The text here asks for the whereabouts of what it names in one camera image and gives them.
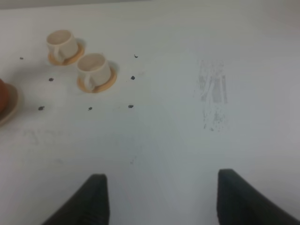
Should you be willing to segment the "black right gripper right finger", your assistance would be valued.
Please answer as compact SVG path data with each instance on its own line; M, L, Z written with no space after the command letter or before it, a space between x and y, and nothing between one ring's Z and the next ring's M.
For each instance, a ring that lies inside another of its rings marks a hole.
M298 225L299 220L258 192L233 169L217 180L217 217L221 225Z

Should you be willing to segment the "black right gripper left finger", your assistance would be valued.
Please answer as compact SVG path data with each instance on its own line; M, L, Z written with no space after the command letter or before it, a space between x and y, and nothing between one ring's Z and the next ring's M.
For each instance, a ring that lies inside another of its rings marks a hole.
M44 225L108 225L110 205L107 177L91 175Z

